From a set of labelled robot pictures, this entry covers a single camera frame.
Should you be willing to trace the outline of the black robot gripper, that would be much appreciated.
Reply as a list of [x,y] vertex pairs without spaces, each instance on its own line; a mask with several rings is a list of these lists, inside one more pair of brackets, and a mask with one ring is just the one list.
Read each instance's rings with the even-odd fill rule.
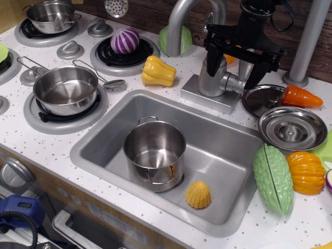
[[287,52],[265,35],[266,22],[272,16],[272,12],[243,10],[237,25],[209,24],[204,40],[207,73],[211,77],[216,75],[224,53],[254,65],[245,90],[257,86],[267,72],[276,72]]

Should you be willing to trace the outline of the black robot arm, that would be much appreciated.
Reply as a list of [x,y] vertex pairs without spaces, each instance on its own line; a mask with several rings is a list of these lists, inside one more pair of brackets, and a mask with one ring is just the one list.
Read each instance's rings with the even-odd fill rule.
[[204,46],[207,50],[207,73],[214,77],[224,54],[254,65],[245,90],[254,88],[269,72],[279,69],[285,48],[271,41],[264,32],[268,19],[274,24],[276,6],[282,5],[295,21],[294,12],[286,1],[242,1],[237,25],[207,26]]

